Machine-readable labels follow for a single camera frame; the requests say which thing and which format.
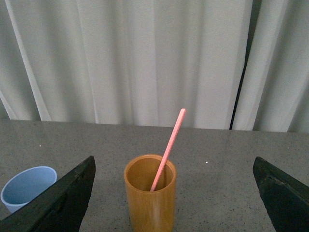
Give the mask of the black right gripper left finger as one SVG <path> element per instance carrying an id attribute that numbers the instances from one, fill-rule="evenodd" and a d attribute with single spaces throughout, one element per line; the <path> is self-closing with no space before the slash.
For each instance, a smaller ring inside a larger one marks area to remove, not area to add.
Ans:
<path id="1" fill-rule="evenodd" d="M 2 232 L 77 232 L 88 208 L 95 177 L 89 156 L 47 190 L 1 220 Z"/>

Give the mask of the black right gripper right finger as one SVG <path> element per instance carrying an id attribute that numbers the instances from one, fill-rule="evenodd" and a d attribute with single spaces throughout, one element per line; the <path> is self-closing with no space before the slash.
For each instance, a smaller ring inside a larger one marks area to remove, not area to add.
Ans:
<path id="1" fill-rule="evenodd" d="M 260 197 L 277 232 L 309 230 L 309 187 L 261 157 L 253 175 Z"/>

